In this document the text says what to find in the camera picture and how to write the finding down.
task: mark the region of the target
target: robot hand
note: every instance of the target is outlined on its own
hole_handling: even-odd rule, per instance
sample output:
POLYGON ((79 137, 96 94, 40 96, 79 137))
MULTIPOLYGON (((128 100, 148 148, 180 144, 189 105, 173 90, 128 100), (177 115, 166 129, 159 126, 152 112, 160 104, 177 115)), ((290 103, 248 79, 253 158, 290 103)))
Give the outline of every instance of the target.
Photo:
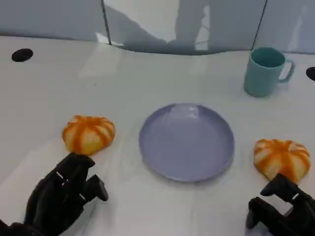
POLYGON ((274 236, 315 236, 315 200, 295 183, 278 174, 260 194, 276 195, 292 204, 292 208, 282 215, 261 198, 253 198, 249 202, 248 229, 262 222, 274 236))
POLYGON ((86 180, 95 165, 85 155, 69 154, 33 190, 26 208, 24 225, 44 236, 58 236, 83 212, 95 197, 107 201, 104 183, 94 175, 86 180))

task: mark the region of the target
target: mug handle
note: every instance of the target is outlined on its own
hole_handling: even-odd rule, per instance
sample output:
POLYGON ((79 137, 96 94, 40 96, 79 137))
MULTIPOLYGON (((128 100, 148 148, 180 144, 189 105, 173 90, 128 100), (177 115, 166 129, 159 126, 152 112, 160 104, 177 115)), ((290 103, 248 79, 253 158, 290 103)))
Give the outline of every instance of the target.
POLYGON ((278 80, 278 82, 280 84, 284 84, 284 83, 287 83, 289 82, 289 80, 291 79, 293 73, 294 73, 294 70, 295 70, 295 63, 293 60, 290 60, 290 59, 287 59, 286 62, 290 62, 291 63, 291 68, 289 70, 289 73, 287 74, 286 78, 283 79, 283 80, 278 80))

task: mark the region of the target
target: white wall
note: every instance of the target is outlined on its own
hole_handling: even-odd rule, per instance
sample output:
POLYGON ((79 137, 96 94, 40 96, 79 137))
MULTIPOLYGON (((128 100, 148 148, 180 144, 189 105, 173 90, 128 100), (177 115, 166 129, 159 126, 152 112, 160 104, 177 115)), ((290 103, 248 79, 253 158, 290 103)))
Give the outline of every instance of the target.
POLYGON ((114 45, 206 54, 251 49, 265 0, 105 0, 114 45))
POLYGON ((2 0, 0 35, 108 43, 101 0, 2 0))
POLYGON ((268 0, 255 47, 315 53, 314 10, 314 0, 268 0))

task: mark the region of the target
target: lavender plate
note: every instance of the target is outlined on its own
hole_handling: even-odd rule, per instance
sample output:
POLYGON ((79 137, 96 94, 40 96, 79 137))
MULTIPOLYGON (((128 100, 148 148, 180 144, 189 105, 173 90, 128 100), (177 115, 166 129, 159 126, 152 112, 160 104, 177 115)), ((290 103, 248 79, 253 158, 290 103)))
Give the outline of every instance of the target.
POLYGON ((195 182, 213 177, 233 160, 234 136, 215 111, 192 103, 151 114, 139 135, 144 162, 161 175, 195 182))

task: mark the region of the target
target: cup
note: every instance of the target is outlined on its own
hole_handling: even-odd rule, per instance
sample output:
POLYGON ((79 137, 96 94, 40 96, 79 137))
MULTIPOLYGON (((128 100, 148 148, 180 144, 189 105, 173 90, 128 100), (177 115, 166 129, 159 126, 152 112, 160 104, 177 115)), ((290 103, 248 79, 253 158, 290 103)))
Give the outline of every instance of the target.
POLYGON ((267 47, 254 49, 247 64, 244 90, 254 97, 268 96, 278 83, 289 82, 294 69, 294 61, 285 59, 278 50, 267 47), (290 62, 291 68, 284 79, 279 79, 285 62, 290 62))

